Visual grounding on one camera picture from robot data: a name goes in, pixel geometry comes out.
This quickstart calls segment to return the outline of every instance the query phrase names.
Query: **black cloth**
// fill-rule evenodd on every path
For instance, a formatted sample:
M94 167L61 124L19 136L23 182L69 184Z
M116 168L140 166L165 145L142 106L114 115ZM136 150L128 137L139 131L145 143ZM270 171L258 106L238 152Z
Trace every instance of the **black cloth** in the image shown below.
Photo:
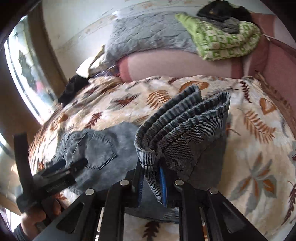
M13 235L17 241L30 241L30 239L24 234L22 226L19 224L13 232Z
M239 21L253 23L251 13L247 9L242 6L234 8L229 4L229 2L220 0L216 0L204 6L197 13L197 16L216 21L225 21L230 17L233 17Z
M238 34L239 33L239 20L233 17L226 19L225 21L216 21L209 18L202 18L197 16L201 21L206 21L215 25L218 29L221 29L228 34Z
M74 75L70 80L69 83L66 85L64 92L58 98L58 102L63 104L63 106L69 104L71 100L74 99L77 92L80 91L83 87L89 84L89 78L83 78L79 75Z

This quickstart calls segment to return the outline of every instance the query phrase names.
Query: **window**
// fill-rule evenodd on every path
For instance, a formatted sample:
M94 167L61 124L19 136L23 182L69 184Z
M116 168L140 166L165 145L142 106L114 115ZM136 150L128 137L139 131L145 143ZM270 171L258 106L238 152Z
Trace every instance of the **window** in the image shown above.
M0 134L0 193L16 203L20 180L13 150Z
M13 81L29 110L40 124L54 112L57 99L38 63L30 40L26 17L13 29L5 43L7 64Z
M7 208L5 208L7 220L9 223L9 228L13 232L16 227L20 224L21 218L19 215L15 214L14 212L9 211Z

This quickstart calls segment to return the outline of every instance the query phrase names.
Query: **white wall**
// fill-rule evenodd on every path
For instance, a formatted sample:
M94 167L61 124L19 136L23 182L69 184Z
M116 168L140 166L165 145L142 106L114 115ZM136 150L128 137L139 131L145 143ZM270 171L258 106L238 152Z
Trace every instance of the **white wall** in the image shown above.
M260 0L229 0L253 12L272 12ZM43 0L49 40L67 78L96 55L112 31L112 20L152 11L185 11L195 15L208 0Z

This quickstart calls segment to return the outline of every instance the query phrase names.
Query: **hand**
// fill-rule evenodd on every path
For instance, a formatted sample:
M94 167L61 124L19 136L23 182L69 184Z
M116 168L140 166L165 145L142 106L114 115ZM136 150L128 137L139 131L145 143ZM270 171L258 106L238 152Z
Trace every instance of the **hand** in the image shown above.
M58 216L61 214L61 205L57 200L54 200L53 213ZM30 239L33 240L38 234L39 231L35 227L36 223L42 222L46 218L45 212L40 208L31 208L28 212L21 215L21 226L24 234Z

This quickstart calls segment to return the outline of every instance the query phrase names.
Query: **gray denim jeans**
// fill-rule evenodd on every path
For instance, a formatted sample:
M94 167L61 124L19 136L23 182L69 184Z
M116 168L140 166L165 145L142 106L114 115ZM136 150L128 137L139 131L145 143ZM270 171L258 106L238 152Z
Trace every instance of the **gray denim jeans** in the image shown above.
M148 184L162 203L159 159L195 188L216 186L226 146L230 95L202 100L196 85L165 103L137 131L135 147Z
M128 171L136 168L138 156L134 141L138 128L132 123L122 122L102 131L84 129L66 133L52 163L64 159L68 166L85 157L88 164L75 177L77 183L70 190L80 195L88 188L96 191L109 189L114 183L123 180ZM140 206L126 208L125 212L150 220L178 223L178 210L165 208L158 203L146 179L143 182Z

